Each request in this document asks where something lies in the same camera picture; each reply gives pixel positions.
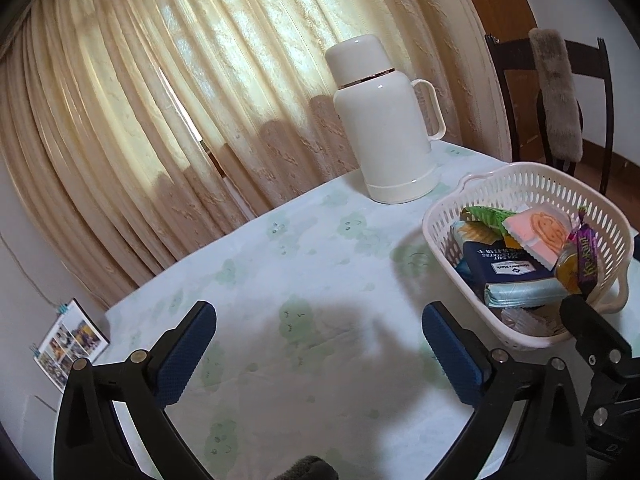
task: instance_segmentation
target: white wall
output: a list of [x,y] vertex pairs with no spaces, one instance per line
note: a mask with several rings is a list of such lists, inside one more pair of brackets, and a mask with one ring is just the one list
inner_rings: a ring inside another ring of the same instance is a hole
[[[22,266],[44,294],[57,303],[76,298],[89,316],[102,317],[97,304],[29,221],[0,156],[0,231]],[[33,361],[29,346],[39,344],[55,320],[55,311],[20,273],[0,243],[0,421],[20,451],[29,396],[58,406],[60,393]],[[53,432],[50,422],[43,431]]]
[[[609,53],[614,95],[614,151],[640,166],[640,49],[608,0],[528,0],[541,28],[555,28],[566,40],[598,46]],[[584,115],[584,138],[604,146],[604,85],[575,77]]]

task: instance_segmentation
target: white thermos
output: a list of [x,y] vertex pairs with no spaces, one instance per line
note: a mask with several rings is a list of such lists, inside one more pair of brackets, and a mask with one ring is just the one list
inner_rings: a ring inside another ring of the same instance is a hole
[[[431,140],[446,126],[435,88],[424,79],[409,81],[395,70],[372,34],[338,43],[324,54],[338,91],[335,110],[354,151],[369,195],[399,204],[420,198],[438,183]],[[430,136],[414,86],[427,85],[439,130]]]

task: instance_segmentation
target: tablecloth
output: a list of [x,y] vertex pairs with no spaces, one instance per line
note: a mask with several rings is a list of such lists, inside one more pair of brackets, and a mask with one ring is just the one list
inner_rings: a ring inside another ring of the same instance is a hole
[[[443,301],[499,346],[430,254],[420,221],[462,176],[502,163],[446,142],[433,149],[441,183],[420,200],[375,203],[355,171],[175,264],[108,311],[111,345],[98,363],[150,348],[197,300],[209,301],[216,335],[167,413],[216,480],[265,480],[307,454],[341,480],[425,478],[471,409],[422,336],[424,305]],[[635,309],[615,319],[637,349]],[[552,353],[586,388],[588,367],[572,344],[518,357]],[[118,414],[143,470],[159,478],[122,406]],[[512,420],[485,474],[513,430]]]

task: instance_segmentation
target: metal screw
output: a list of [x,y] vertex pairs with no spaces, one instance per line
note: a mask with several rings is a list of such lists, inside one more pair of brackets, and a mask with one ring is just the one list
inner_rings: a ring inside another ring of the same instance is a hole
[[609,416],[609,412],[606,408],[598,408],[595,412],[593,412],[593,423],[596,426],[602,426]]
[[141,363],[146,359],[146,351],[145,350],[136,350],[129,357],[132,363]]
[[611,352],[609,352],[609,361],[611,361],[613,364],[618,364],[620,362],[620,359],[622,359],[622,354],[617,348],[614,348]]
[[556,370],[564,370],[564,361],[562,361],[559,357],[554,357],[551,359],[551,365]]
[[491,352],[491,357],[493,357],[499,363],[504,363],[509,360],[509,354],[505,352],[502,348],[496,348]]
[[87,360],[84,357],[76,359],[73,364],[74,370],[82,370],[86,366],[86,363]]

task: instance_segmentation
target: photo collage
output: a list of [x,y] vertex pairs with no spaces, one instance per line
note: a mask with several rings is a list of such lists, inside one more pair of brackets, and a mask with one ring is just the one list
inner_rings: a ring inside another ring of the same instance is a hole
[[66,379],[76,359],[93,362],[109,341],[94,326],[76,300],[71,301],[47,333],[34,357],[51,381],[64,390]]

